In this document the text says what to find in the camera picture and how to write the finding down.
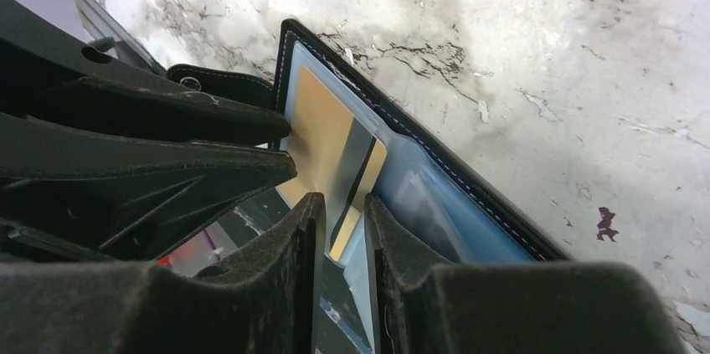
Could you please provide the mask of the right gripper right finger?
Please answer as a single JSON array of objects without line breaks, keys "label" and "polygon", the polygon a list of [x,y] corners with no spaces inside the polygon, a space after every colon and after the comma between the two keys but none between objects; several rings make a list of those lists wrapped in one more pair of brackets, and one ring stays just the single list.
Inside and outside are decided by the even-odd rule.
[{"label": "right gripper right finger", "polygon": [[629,266],[454,264],[364,204],[377,353],[682,353],[656,292]]}]

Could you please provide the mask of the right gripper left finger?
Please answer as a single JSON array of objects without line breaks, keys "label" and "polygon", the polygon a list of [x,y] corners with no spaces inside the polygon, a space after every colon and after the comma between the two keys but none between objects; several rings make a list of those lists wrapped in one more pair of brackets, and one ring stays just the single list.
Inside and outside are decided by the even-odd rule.
[{"label": "right gripper left finger", "polygon": [[154,262],[3,264],[4,353],[312,353],[325,200],[194,277]]}]

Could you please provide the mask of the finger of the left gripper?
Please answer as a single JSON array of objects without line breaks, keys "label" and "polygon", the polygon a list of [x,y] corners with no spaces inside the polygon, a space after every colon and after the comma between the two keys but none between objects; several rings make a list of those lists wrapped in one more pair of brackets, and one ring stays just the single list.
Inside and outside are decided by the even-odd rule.
[{"label": "finger of the left gripper", "polygon": [[256,146],[287,136],[274,110],[192,90],[103,54],[1,0],[1,112],[156,141]]},{"label": "finger of the left gripper", "polygon": [[292,179],[283,151],[107,136],[1,117],[1,258],[154,260]]}]

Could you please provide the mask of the black leather card holder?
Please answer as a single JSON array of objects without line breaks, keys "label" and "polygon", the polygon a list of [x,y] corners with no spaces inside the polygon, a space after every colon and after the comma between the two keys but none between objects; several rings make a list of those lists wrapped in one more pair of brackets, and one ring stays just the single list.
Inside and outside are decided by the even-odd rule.
[{"label": "black leather card holder", "polygon": [[387,175],[400,170],[427,169],[449,182],[454,191],[476,210],[476,219],[472,222],[476,259],[466,264],[566,259],[564,252],[499,197],[482,178],[472,173],[423,126],[362,77],[320,36],[296,20],[287,19],[281,25],[273,83],[246,74],[188,64],[171,66],[167,77],[187,85],[199,85],[204,92],[231,100],[239,94],[259,93],[262,98],[273,100],[290,121],[287,111],[291,93],[296,89],[296,71],[302,65],[320,76],[332,93],[386,146],[387,156],[373,187],[374,194],[382,201],[382,180]]}]

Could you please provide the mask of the white patterned card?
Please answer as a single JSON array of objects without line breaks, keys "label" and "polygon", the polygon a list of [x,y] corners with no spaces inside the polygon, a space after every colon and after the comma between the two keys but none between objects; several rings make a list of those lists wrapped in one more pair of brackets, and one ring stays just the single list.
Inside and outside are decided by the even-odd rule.
[{"label": "white patterned card", "polygon": [[381,192],[394,218],[434,251],[454,262],[475,261],[476,210],[437,172],[396,171],[382,180]]}]

